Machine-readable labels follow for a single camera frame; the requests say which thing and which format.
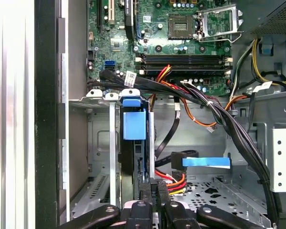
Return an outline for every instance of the screw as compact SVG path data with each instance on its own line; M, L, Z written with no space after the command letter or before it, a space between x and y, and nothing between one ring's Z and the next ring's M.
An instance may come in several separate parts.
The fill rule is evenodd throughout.
M106 212L113 212L113 211L114 211L114 209L111 208L111 207L108 207L107 210L106 210Z
M143 202L138 203L139 207L145 207L146 205Z
M176 208L176 207L178 207L178 204L177 204L176 202L172 202L172 203L171 203L171 206L172 206L173 208Z
M203 208L203 211L206 212L206 213L211 213L212 210L210 208Z

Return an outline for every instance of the expansion slot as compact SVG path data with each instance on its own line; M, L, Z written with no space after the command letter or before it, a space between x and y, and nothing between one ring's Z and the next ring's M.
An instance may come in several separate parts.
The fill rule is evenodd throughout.
M111 25L114 25L114 10L114 0L109 0L108 22Z
M100 31L102 31L102 20L103 20L103 16L102 16L102 0L98 1L97 3L97 27L100 29Z

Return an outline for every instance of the sata port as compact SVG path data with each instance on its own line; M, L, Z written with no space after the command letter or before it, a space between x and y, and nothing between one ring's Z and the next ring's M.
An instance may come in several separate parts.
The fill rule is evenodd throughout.
M105 66L105 69L108 69L109 71L112 71L112 72L115 71L115 67L114 66Z
M106 65L115 65L115 61L105 61L104 62L104 65L106 66Z

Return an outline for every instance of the motherboard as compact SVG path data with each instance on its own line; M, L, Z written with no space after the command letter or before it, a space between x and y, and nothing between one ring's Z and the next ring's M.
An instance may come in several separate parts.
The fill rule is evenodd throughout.
M228 0L88 0L88 79L104 69L123 77L126 71L155 79L168 64L169 81L191 80L207 95L230 93L232 69L227 36L231 12L207 10L229 6Z

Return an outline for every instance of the green circuit board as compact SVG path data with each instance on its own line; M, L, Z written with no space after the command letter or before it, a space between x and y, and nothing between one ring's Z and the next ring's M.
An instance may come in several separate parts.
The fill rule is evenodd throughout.
M114 23L103 21L108 12L103 8L114 2ZM185 7L174 7L170 0L137 0L136 9L136 39L128 40L124 28L124 7L121 0L88 0L88 50L93 51L93 71L88 71L88 79L98 79L99 72L104 69L104 61L116 62L115 69L125 73L132 71L138 74L135 62L136 53L153 55L176 55L176 54L203 54L230 56L229 42L207 42L200 43L195 39L169 39L170 20L175 16L189 16L192 19L193 32L196 21L194 15L203 9L218 7L215 0L200 0L196 4L185 4ZM228 31L230 28L229 12L209 14L208 32L214 34L217 31ZM156 46L161 45L162 50L158 52ZM206 87L208 95L226 95L227 76L207 77L207 83L197 82L196 85Z

